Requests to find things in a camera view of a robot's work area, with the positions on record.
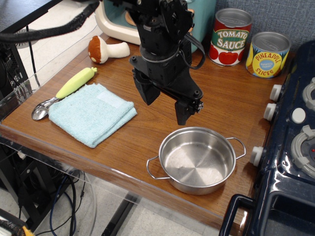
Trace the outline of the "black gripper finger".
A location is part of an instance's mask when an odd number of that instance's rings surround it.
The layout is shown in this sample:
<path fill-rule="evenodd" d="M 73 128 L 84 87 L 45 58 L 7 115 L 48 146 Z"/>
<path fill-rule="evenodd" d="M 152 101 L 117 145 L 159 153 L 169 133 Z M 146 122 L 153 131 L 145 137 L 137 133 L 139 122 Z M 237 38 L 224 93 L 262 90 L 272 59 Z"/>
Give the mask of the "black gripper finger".
<path fill-rule="evenodd" d="M 147 105 L 151 105 L 160 95 L 160 90 L 156 88 L 149 77 L 137 69 L 133 69 L 133 79 L 135 86 Z"/>
<path fill-rule="evenodd" d="M 175 112 L 178 125 L 185 125 L 190 116 L 194 115 L 193 107 L 185 100 L 175 103 Z"/>

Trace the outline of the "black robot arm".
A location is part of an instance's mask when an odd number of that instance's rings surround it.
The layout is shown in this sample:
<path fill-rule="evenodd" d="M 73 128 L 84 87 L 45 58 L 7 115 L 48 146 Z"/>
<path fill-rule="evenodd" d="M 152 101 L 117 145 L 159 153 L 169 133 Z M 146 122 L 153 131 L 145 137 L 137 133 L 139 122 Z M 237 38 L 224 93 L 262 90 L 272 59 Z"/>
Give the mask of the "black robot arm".
<path fill-rule="evenodd" d="M 205 62 L 204 48 L 189 30 L 194 14 L 184 0 L 115 0 L 136 24 L 140 55 L 129 60 L 143 101 L 151 105 L 161 93 L 173 98 L 177 123 L 203 108 L 203 92 L 190 75 Z"/>

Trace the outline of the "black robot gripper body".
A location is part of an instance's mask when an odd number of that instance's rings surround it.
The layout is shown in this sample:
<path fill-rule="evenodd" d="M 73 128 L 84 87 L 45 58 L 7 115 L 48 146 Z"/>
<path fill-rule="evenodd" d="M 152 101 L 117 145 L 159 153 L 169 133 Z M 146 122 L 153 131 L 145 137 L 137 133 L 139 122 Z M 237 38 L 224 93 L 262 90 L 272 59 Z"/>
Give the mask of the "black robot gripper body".
<path fill-rule="evenodd" d="M 137 69 L 149 77 L 160 93 L 178 100 L 187 101 L 198 113 L 203 109 L 203 92 L 190 75 L 190 70 L 199 67 L 192 66 L 190 46 L 178 46 L 164 56 L 147 52 L 140 47 L 139 56 L 129 60 L 133 69 Z"/>

